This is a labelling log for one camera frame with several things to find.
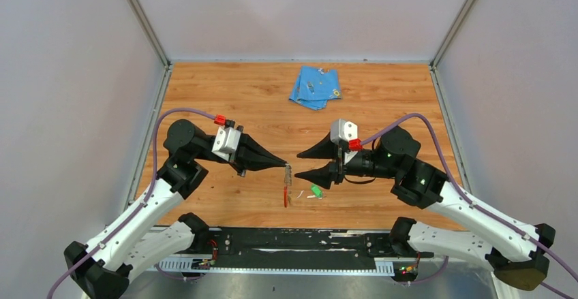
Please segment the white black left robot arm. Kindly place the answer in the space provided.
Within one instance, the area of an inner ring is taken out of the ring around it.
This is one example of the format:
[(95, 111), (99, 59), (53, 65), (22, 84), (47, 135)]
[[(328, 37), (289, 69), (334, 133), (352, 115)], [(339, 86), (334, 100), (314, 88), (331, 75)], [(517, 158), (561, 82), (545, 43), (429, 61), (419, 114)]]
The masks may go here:
[(233, 122), (210, 136), (189, 120), (177, 120), (168, 128), (163, 146), (168, 158), (141, 196), (97, 236), (86, 243), (71, 242), (64, 251), (71, 279), (90, 298), (120, 298), (140, 274), (173, 253), (215, 254), (209, 226), (193, 213), (145, 237), (199, 188), (209, 173), (201, 160), (227, 164), (240, 176), (286, 166)]

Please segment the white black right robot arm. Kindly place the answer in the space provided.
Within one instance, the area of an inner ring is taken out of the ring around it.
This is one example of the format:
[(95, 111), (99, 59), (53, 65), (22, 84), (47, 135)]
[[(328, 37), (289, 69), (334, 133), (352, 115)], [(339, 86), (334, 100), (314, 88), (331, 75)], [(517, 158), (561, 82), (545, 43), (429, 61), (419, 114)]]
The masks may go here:
[(340, 121), (317, 144), (300, 153), (302, 159), (326, 159), (315, 170), (297, 178), (324, 189), (349, 176), (393, 180), (391, 193), (403, 203), (429, 210), (461, 226), (443, 230), (408, 217), (396, 220), (388, 236), (398, 256), (433, 253), (455, 257), (492, 272), (501, 282), (525, 291), (536, 289), (547, 277), (546, 250), (555, 230), (545, 224), (527, 224), (467, 194), (446, 172), (420, 160), (420, 143), (408, 131), (394, 127), (371, 149), (356, 138), (356, 125)]

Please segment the metal keyring plate with spring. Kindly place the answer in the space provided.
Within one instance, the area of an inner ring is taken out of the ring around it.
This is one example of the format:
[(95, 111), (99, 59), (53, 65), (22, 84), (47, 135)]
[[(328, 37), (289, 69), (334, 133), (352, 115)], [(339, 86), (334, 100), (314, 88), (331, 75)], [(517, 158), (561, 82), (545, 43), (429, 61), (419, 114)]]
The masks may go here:
[(284, 189), (283, 189), (283, 202), (284, 208), (290, 205), (290, 187), (292, 185), (292, 167), (290, 164), (286, 164), (284, 168)]

